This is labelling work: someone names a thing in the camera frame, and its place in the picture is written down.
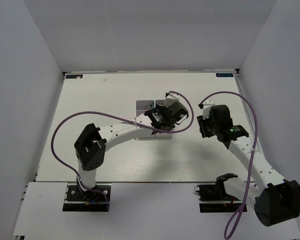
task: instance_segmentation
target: purple cable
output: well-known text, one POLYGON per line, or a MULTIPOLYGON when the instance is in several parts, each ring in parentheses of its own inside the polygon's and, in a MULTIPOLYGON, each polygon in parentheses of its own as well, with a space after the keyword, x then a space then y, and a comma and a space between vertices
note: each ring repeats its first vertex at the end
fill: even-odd
POLYGON ((194 118, 195 118, 195 114, 194 114, 194 109, 192 108, 190 102, 188 101, 188 99, 182 95, 181 93, 179 92, 176 92, 176 91, 169 91, 170 93, 173 93, 173 94, 177 94, 177 95, 180 95, 185 101, 186 103, 189 105, 190 107, 190 110, 191 110, 191 121, 189 123, 189 125, 181 130, 176 130, 176 131, 166 131, 166 130, 160 130, 160 129, 157 129, 157 128, 154 128, 154 127, 151 127, 151 126, 147 126, 147 125, 144 125, 144 124, 141 124, 141 123, 135 123, 134 121, 131 121, 131 120, 128 120, 128 119, 124 119, 124 118, 121 118, 121 117, 118 117, 118 116, 113 116, 113 115, 110 115, 110 114, 107 114, 107 113, 103 113, 103 112, 98 112, 98 111, 81 111, 81 112, 77 112, 77 113, 74 113, 68 117, 66 117, 64 120, 62 120, 62 122, 59 123, 59 125, 55 128, 53 134, 52 134, 52 138, 51 138, 51 152, 53 154, 53 156, 55 157, 55 159, 57 159, 61 164, 63 164, 64 166, 70 168, 72 171, 75 172, 76 176, 77 176, 77 179, 78 181, 80 182, 81 186, 88 190, 88 191, 92 191, 92 192, 95 192, 95 193, 99 193, 99 194, 102 194, 104 196, 104 199, 106 201, 106 208, 107 208, 107 211, 109 212, 109 201, 108 201, 108 198, 107 196, 103 193, 103 191, 100 191, 100 190, 97 190, 97 189, 91 189, 91 188, 88 188, 86 187, 83 182, 81 181, 81 178, 80 178, 80 175, 79 175, 79 172, 72 166, 70 166, 69 164, 65 163, 64 161, 62 161, 56 154, 55 152, 55 138, 56 138, 56 135, 57 135, 57 132, 58 130, 61 128, 61 126, 66 122, 68 121, 69 119, 72 119, 73 117, 75 116, 79 116, 79 115, 83 115, 83 114, 96 114, 96 115, 101 115, 101 116, 105 116, 105 117, 108 117, 108 118, 112 118, 112 119, 117 119, 117 120, 120 120, 122 122, 126 122, 128 124, 131 124, 131 125, 137 125, 139 127, 143 127, 143 128, 146 128, 146 129, 151 129, 151 130, 154 130, 158 133, 167 133, 167 134, 177 134, 177 133, 181 133, 185 130, 187 130, 188 128, 190 128, 190 126, 192 125, 192 123, 194 122, 194 118))
MULTIPOLYGON (((254 108, 252 107, 252 105, 250 104, 250 102, 242 95, 238 94, 238 93, 235 93, 235 92, 232 92, 232 91, 217 91, 215 93, 212 93, 210 94, 209 96, 207 96, 205 99, 203 99, 201 101, 201 104, 207 100, 208 98, 210 98, 211 96, 213 95, 217 95, 217 94, 233 94, 233 95, 237 95, 238 97, 242 98, 250 107, 252 113, 253 113, 253 118, 254 118, 254 129, 255 129, 255 134, 254 134, 254 140, 253 140, 253 145, 252 145, 252 148, 255 149, 256 148, 256 145, 257 145, 257 139, 258 139, 258 121, 257 121, 257 115, 256 115, 256 112, 254 110, 254 108)), ((224 234, 223 234, 223 237, 224 239, 228 240, 232 237, 232 235, 234 234, 237 226, 238 226, 238 223, 240 221, 240 218, 241 218, 241 215, 244 211, 244 208, 245 208, 245 205, 246 205, 246 200, 247 200, 247 197, 248 197, 248 192, 249 192, 249 186, 250 186, 250 178, 251 178, 251 170, 252 170, 252 163, 253 163, 253 160, 254 160, 254 156, 255 156, 255 151, 253 150, 251 152, 251 156, 250 156, 250 162, 249 162, 249 167, 248 167, 248 177, 247 177, 247 180, 246 180, 246 186, 245 186, 245 191, 244 191, 244 195, 243 195, 243 199, 242 199, 242 203, 240 205, 240 207, 238 207, 238 209, 233 213, 233 215, 230 217, 229 221, 227 222, 226 226, 225 226, 225 229, 224 229, 224 234), (234 222, 234 225, 232 227, 232 230, 231 232, 229 233, 229 235, 227 236, 227 231, 228 231, 228 228, 229 228, 229 225, 230 223, 232 222, 232 220, 234 219, 234 217, 238 214, 238 216, 236 217, 236 220, 234 222)))

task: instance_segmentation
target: purple wire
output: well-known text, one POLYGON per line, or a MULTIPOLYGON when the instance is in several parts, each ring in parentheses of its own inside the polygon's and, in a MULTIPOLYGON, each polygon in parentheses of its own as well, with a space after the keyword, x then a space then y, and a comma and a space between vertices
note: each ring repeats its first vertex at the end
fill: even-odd
MULTIPOLYGON (((210 94, 209 96, 207 96, 205 99, 202 100, 201 104, 207 100, 208 98, 210 98, 213 95, 217 95, 217 94, 233 94, 233 95, 237 95, 238 97, 242 98, 250 107, 252 113, 253 113, 253 118, 254 118, 254 129, 255 129, 255 134, 254 134, 254 140, 253 140, 253 145, 252 148, 255 149, 256 145, 257 145, 257 139, 258 139, 258 121, 257 121, 257 115, 256 112, 254 110, 254 108, 252 107, 252 105, 250 104, 250 102, 242 95, 232 92, 232 91, 217 91, 215 93, 210 94)), ((250 186, 250 178, 251 178, 251 170, 252 170, 252 163, 254 160, 254 156, 255 156, 255 151, 253 150, 251 152, 251 156, 250 156, 250 162, 249 162, 249 167, 248 167, 248 177, 246 180, 246 186, 245 186, 245 191, 244 191, 244 195, 243 195, 243 199, 242 199, 242 203, 240 205, 240 207, 238 207, 238 209, 233 213, 233 215, 230 217, 229 221, 227 222, 225 229, 224 229, 224 234, 223 237, 224 239, 228 240, 232 237, 232 235, 234 234, 238 223, 240 221, 241 215, 244 211, 245 205, 246 205, 246 201, 247 201, 247 197, 248 197, 248 192, 249 192, 249 186, 250 186), (236 220, 234 222, 234 225, 232 227, 231 232, 229 233, 229 235, 227 236, 227 231, 229 228, 230 223, 232 222, 232 220, 234 219, 234 217, 238 214, 238 216, 236 217, 236 220)))
POLYGON ((194 118, 195 118, 195 114, 194 114, 194 109, 193 107, 191 106, 190 102, 188 101, 188 99, 182 95, 181 93, 179 92, 176 92, 176 91, 170 91, 170 93, 173 93, 173 94, 177 94, 177 95, 180 95, 185 101, 186 103, 189 105, 190 107, 190 110, 191 110, 191 121, 189 123, 189 125, 181 130, 176 130, 176 131, 166 131, 166 130, 160 130, 160 129, 157 129, 157 128, 154 128, 154 127, 151 127, 151 126, 147 126, 147 125, 144 125, 144 124, 141 124, 141 123, 135 123, 134 121, 131 121, 131 120, 128 120, 128 119, 124 119, 124 118, 121 118, 121 117, 118 117, 118 116, 113 116, 113 115, 110 115, 110 114, 107 114, 107 113, 103 113, 103 112, 99 112, 99 111, 81 111, 81 112, 77 112, 77 113, 74 113, 68 117, 66 117, 64 120, 62 120, 62 122, 59 123, 59 125, 55 128, 53 134, 52 134, 52 138, 51 138, 51 152, 53 154, 53 156, 55 157, 55 159, 57 159, 61 164, 63 164, 64 166, 70 168, 72 171, 75 172, 76 176, 77 176, 77 179, 78 181, 80 182, 81 186, 88 190, 88 191, 92 191, 92 192, 95 192, 95 193, 99 193, 99 194, 102 194, 104 196, 104 199, 106 201, 106 208, 107 208, 107 211, 109 211, 109 201, 108 201, 108 198, 107 196, 103 193, 103 191, 100 191, 100 190, 97 190, 97 189, 91 189, 91 188, 88 188, 86 187, 83 182, 81 181, 81 178, 80 178, 80 175, 79 175, 79 172, 72 166, 70 166, 69 164, 65 163, 64 161, 62 161, 56 154, 55 152, 55 138, 56 138, 56 135, 57 135, 57 132, 58 130, 61 128, 61 126, 66 122, 68 121, 69 119, 72 119, 73 117, 76 117, 76 116, 79 116, 79 115, 83 115, 83 114, 96 114, 96 115, 101 115, 101 116, 105 116, 105 117, 108 117, 108 118, 112 118, 112 119, 117 119, 117 120, 120 120, 122 122, 126 122, 128 124, 131 124, 131 125, 137 125, 139 127, 143 127, 143 128, 146 128, 146 129, 151 129, 151 130, 154 130, 158 133, 167 133, 167 134, 177 134, 177 133, 181 133, 185 130, 187 130, 188 128, 190 128, 190 126, 192 125, 192 123, 194 122, 194 118))

